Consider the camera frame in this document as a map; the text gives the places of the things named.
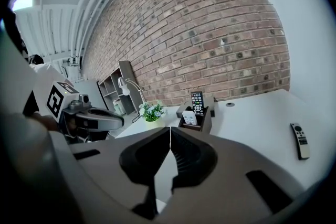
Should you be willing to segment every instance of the black remote control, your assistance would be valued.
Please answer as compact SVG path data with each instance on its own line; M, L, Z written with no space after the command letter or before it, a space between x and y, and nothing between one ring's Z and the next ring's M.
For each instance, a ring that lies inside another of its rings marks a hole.
M204 102L202 92L191 92L193 111L196 115L203 115Z

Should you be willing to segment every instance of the potted plant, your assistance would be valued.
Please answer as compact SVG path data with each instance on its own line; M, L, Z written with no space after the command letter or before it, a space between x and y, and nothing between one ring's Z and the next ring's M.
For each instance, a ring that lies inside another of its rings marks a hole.
M160 101L157 102L157 105L144 102L139 108L139 114L145 119L148 129L165 127L162 117L165 116L166 111L163 109Z

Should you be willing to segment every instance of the brick wall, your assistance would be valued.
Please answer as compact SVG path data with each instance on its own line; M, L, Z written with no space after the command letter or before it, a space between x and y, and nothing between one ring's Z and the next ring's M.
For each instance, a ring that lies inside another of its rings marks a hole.
M131 62L148 101L180 104L289 89L289 55L269 0L112 0L94 30L84 75Z

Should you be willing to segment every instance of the white wall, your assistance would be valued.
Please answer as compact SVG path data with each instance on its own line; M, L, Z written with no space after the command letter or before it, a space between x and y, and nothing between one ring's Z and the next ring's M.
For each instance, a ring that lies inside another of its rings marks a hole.
M94 80L84 80L73 85L77 91L89 96L89 100L93 107L106 109L103 97L100 94L98 85Z
M336 23L327 0L270 0L283 24L290 92L336 118Z

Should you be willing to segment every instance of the remote control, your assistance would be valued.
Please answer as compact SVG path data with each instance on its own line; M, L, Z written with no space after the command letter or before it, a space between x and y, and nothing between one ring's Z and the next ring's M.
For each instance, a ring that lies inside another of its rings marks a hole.
M202 92L192 92L191 99L193 102L193 111L197 115L203 115L204 102Z
M305 132L299 123L291 123L290 126L295 135L299 159L308 159L310 157L310 152Z
M182 115L186 124L197 125L197 119L193 111L185 110Z

